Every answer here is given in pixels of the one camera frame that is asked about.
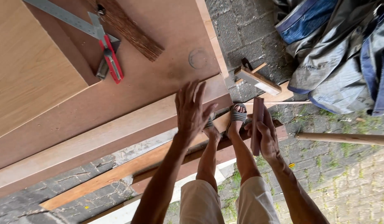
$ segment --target foot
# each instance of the foot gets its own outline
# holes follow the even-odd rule
[[[209,137],[209,140],[219,141],[221,139],[221,135],[216,127],[205,128],[203,129],[203,133]]]
[[[233,108],[236,111],[239,111],[240,113],[245,113],[246,110],[241,106],[235,106]],[[234,121],[230,124],[228,128],[228,138],[232,138],[232,136],[239,135],[239,130],[242,127],[243,121]]]

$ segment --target wooden pole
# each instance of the wooden pole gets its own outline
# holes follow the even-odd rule
[[[329,133],[297,133],[296,138],[301,140],[346,142],[366,145],[384,145],[384,135],[360,134],[329,134]]]

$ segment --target leg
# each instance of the leg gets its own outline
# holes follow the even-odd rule
[[[215,190],[217,189],[217,181],[214,178],[215,174],[215,153],[220,140],[220,135],[215,127],[206,128],[203,132],[209,137],[209,143],[201,155],[199,166],[197,167],[196,180],[207,181]]]
[[[235,106],[234,109],[242,113],[245,112],[244,108],[240,106]],[[242,177],[240,186],[242,186],[243,183],[250,177],[261,176],[253,155],[251,154],[250,150],[244,144],[242,138],[239,135],[239,130],[242,124],[242,121],[232,122],[228,129],[228,137],[232,142],[233,148],[235,150],[236,165],[238,166],[240,176]]]

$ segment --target metal ruler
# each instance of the metal ruler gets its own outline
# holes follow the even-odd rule
[[[73,15],[72,13],[66,11],[65,9],[55,5],[54,3],[48,0],[24,0],[24,1],[64,21],[65,23],[72,25],[75,28],[78,28],[79,30],[93,36],[94,38],[100,39],[93,25]],[[112,35],[109,35],[109,39],[110,39],[110,42],[120,41],[119,39],[115,38]]]

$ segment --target person's right hand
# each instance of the person's right hand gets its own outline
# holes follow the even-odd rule
[[[252,123],[244,126],[249,136],[252,135],[252,128]],[[280,155],[277,134],[274,123],[272,122],[272,117],[266,108],[264,108],[264,122],[257,122],[257,126],[254,128],[257,128],[262,135],[261,154],[263,158],[268,162],[276,160]]]

